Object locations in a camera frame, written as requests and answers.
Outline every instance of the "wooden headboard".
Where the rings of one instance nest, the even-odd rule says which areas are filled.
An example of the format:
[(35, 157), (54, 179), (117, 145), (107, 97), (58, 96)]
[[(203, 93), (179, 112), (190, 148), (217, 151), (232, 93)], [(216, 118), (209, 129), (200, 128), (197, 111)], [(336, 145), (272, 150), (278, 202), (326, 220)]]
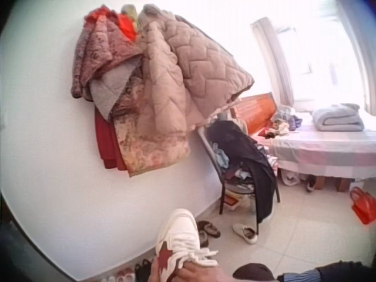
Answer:
[(240, 102), (230, 109), (230, 113), (233, 118), (245, 120), (248, 133), (253, 134), (268, 124), (276, 110), (276, 103), (269, 92), (241, 98)]

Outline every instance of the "striped sleeve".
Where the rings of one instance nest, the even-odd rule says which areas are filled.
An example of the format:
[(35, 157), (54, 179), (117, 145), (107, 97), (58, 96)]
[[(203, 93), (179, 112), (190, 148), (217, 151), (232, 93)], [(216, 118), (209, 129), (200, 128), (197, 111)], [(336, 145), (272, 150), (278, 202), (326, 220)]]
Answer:
[(285, 273), (283, 275), (284, 282), (320, 282), (320, 273), (316, 269), (312, 269), (301, 274)]

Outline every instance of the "white wall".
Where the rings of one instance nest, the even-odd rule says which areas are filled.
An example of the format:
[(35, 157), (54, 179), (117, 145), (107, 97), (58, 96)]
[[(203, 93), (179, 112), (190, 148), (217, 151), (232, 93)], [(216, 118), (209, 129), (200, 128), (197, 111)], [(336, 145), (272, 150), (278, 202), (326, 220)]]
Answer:
[[(124, 3), (104, 2), (118, 11)], [(126, 2), (140, 11), (146, 1)], [(241, 44), (237, 29), (248, 30), (257, 15), (238, 17), (242, 8), (231, 11), (233, 1), (215, 9), (212, 5), (222, 1), (155, 2), (191, 20), (235, 56), (249, 52), (240, 63), (257, 80), (261, 70), (251, 69), (253, 51)], [(220, 194), (219, 180), (194, 137), (191, 155), (172, 167), (132, 179), (104, 169), (93, 104), (70, 94), (83, 17), (102, 3), (18, 1), (1, 37), (2, 192), (30, 239), (77, 280), (151, 248), (162, 218), (172, 209), (199, 214)]]

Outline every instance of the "finger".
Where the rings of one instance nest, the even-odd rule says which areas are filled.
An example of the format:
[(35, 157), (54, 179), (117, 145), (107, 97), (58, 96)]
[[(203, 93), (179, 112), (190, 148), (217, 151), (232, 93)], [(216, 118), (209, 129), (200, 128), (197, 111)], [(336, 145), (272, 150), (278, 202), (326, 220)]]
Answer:
[(176, 276), (181, 279), (190, 279), (194, 278), (193, 272), (189, 271), (186, 268), (182, 268), (176, 271)]
[(197, 268), (199, 266), (197, 264), (194, 264), (194, 263), (191, 263), (191, 262), (187, 262), (187, 263), (184, 263), (183, 267), (186, 270), (189, 270), (190, 272), (194, 273), (194, 272), (196, 272), (196, 270), (197, 270)]
[(189, 280), (185, 280), (185, 279), (182, 279), (178, 276), (175, 276), (174, 278), (172, 278), (172, 282), (188, 282)]
[(158, 264), (158, 259), (155, 258), (153, 263), (152, 263), (152, 269), (150, 271), (150, 276), (147, 282), (159, 282), (160, 277), (159, 277), (159, 264)]
[(158, 261), (158, 258), (155, 257), (152, 263), (151, 272), (158, 273), (158, 268), (159, 268), (159, 261)]

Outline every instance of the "white sneaker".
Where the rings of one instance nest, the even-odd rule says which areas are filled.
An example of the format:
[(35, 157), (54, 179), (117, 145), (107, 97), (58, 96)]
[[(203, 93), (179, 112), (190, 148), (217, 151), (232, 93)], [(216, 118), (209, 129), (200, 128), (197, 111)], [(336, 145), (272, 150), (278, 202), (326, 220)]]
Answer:
[(238, 234), (241, 238), (243, 238), (248, 244), (254, 244), (257, 242), (257, 235), (256, 232), (247, 225), (236, 223), (233, 225), (233, 230), (236, 234)]
[(176, 268), (192, 261), (202, 266), (216, 266), (217, 261), (208, 256), (217, 254), (208, 248), (200, 249), (200, 238), (196, 221), (191, 212), (185, 209), (175, 210), (159, 230), (156, 244), (159, 262), (160, 282), (170, 282)]

